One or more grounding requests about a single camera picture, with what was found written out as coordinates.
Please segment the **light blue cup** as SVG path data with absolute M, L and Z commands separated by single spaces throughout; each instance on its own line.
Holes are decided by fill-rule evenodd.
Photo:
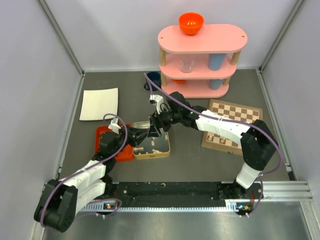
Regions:
M 208 68 L 211 71 L 218 71 L 226 57 L 225 53 L 210 53 L 208 55 Z
M 223 83 L 223 79 L 211 79 L 209 81 L 209 87 L 211 90 L 217 90 L 220 88 L 220 86 L 222 85 Z

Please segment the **pink three-tier shelf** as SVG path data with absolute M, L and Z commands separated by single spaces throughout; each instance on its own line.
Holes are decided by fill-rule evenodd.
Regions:
M 195 35 L 183 33 L 178 25 L 162 29 L 158 34 L 162 89 L 168 94 L 178 91 L 191 99 L 223 97 L 247 42 L 245 31 L 232 24 L 205 24 Z M 219 70 L 208 68 L 209 54 L 226 54 Z M 195 56 L 191 73 L 181 72 L 181 55 Z M 186 81 L 176 83 L 173 79 Z M 210 80 L 219 79 L 223 80 L 222 85 L 212 90 Z

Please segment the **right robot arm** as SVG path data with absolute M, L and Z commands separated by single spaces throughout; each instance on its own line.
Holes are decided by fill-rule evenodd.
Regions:
M 262 120 L 247 123 L 220 116 L 201 106 L 190 106 L 184 96 L 173 92 L 163 98 L 151 94 L 149 102 L 156 107 L 149 116 L 148 136 L 159 137 L 173 124 L 182 124 L 202 132 L 210 132 L 241 146 L 244 164 L 235 179 L 233 192 L 245 198 L 252 191 L 252 184 L 261 175 L 279 146 Z

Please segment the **gold metal tin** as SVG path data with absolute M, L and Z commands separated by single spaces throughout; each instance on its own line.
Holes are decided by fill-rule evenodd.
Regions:
M 140 152 L 134 152 L 132 150 L 134 157 L 138 160 L 168 157 L 171 153 L 169 133 L 166 132 L 161 137 L 146 137 L 144 141 L 136 147 L 144 147 L 144 150 Z

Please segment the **white piece in tin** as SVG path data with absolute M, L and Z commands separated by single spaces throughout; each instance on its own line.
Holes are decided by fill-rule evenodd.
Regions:
M 134 147 L 133 148 L 133 151 L 134 152 L 141 152 L 141 151 L 143 151 L 144 150 L 144 147 Z

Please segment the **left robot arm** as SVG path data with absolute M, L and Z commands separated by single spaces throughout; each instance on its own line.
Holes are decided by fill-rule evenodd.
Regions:
M 103 178 L 113 169 L 116 155 L 126 146 L 139 145 L 148 136 L 148 131 L 147 128 L 127 125 L 101 133 L 96 154 L 83 168 L 62 180 L 47 182 L 34 212 L 34 220 L 42 227 L 63 233 L 83 207 L 99 196 L 109 198 L 114 187 Z

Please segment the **wooden chess board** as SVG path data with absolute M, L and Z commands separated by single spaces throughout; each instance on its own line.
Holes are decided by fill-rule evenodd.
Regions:
M 209 101 L 208 109 L 220 116 L 253 123 L 255 120 L 263 120 L 263 109 L 253 106 L 247 106 L 217 99 Z M 208 141 L 208 136 L 212 136 L 212 141 Z M 220 143 L 220 139 L 224 138 L 224 144 Z M 201 145 L 218 151 L 227 152 L 229 154 L 242 155 L 242 148 L 236 142 L 211 132 L 204 132 Z

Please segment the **small orange bowl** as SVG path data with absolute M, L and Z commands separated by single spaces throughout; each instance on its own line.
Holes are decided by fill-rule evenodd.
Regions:
M 185 79 L 172 79 L 173 82 L 177 83 L 177 84 L 183 84 L 186 82 Z

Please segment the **light blue lower cup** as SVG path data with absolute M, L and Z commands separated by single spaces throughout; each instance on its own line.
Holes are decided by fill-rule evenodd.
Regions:
M 220 86 L 222 85 L 223 83 L 223 79 L 211 79 L 209 81 L 209 87 L 211 90 L 217 90 L 220 88 Z

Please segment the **clear glass cup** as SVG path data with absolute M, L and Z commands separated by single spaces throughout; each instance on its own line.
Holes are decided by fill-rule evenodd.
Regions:
M 192 72 L 195 65 L 196 57 L 191 54 L 181 55 L 180 70 L 182 73 L 189 74 Z

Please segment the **white square plate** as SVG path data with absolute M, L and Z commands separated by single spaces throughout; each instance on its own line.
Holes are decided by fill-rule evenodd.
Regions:
M 80 121 L 100 121 L 113 118 L 118 114 L 119 90 L 118 88 L 101 90 L 84 90 L 82 106 L 80 111 Z

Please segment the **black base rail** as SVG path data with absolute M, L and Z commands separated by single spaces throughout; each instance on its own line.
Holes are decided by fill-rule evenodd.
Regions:
M 119 182 L 107 183 L 104 198 L 117 198 L 125 207 L 209 207 L 226 200 L 257 200 L 259 183 L 244 189 L 234 182 Z

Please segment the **dark blue mug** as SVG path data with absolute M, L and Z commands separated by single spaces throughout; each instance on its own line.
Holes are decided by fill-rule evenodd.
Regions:
M 150 71 L 150 72 L 146 72 L 144 73 L 144 76 L 147 76 L 155 85 L 157 85 L 159 88 L 161 88 L 161 75 L 159 72 L 157 71 Z M 144 84 L 144 89 L 149 91 L 149 82 L 148 79 L 145 78 L 145 84 Z

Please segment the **orange plastic bowl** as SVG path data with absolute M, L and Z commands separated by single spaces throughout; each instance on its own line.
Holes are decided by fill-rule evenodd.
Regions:
M 178 23 L 184 34 L 192 36 L 202 29 L 205 18 L 197 12 L 186 12 L 179 17 Z

